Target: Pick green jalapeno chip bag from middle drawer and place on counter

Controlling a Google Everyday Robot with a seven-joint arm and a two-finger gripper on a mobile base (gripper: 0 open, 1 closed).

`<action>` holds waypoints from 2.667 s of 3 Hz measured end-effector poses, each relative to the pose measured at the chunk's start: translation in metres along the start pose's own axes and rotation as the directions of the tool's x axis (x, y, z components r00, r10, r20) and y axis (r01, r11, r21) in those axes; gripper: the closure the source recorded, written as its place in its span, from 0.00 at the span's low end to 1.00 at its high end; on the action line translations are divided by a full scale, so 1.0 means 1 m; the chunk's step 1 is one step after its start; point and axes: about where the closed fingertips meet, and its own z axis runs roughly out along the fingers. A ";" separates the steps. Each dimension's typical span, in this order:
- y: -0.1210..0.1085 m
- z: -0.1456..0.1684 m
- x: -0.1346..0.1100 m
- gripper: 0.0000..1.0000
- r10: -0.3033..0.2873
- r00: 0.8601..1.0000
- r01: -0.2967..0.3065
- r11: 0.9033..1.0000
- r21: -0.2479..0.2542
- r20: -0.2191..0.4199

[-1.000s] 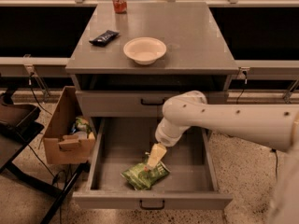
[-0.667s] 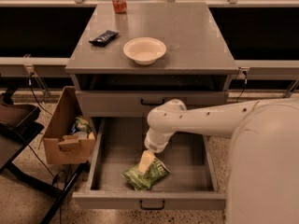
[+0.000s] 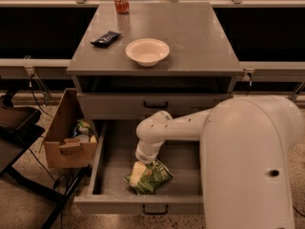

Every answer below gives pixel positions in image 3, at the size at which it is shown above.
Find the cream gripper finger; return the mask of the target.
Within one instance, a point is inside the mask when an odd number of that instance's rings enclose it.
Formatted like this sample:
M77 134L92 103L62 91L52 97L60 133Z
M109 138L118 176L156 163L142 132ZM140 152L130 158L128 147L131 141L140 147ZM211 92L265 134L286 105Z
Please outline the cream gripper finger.
M132 168L132 174L130 179L130 185L136 186L142 175L146 171L146 164L141 161L136 161Z

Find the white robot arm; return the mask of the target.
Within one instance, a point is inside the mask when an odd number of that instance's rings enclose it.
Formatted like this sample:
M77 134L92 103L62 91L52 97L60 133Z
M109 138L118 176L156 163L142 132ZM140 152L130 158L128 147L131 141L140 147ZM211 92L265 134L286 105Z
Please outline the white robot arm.
M302 112L288 98L240 96L144 119L135 156L150 164L165 141L197 140L206 229L295 229L288 151L303 133Z

